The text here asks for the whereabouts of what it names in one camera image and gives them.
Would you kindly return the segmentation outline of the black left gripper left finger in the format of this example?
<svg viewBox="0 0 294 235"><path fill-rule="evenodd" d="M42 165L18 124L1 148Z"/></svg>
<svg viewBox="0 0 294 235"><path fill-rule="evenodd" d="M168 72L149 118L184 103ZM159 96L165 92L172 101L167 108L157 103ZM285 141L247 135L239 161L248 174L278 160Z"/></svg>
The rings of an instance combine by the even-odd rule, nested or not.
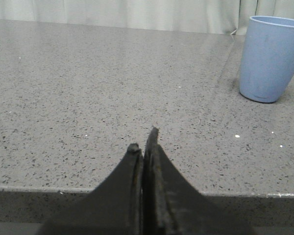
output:
<svg viewBox="0 0 294 235"><path fill-rule="evenodd" d="M37 234L142 234L142 173L142 151L132 143L117 167L95 190L47 220Z"/></svg>

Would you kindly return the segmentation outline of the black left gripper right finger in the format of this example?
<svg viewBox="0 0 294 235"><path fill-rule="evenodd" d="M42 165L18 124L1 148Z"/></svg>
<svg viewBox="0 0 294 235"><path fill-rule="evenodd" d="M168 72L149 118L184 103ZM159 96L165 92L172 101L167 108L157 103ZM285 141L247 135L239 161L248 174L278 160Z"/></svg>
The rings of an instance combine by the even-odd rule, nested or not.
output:
<svg viewBox="0 0 294 235"><path fill-rule="evenodd" d="M245 221L224 212L175 168L152 128L143 173L144 233L147 235L254 235Z"/></svg>

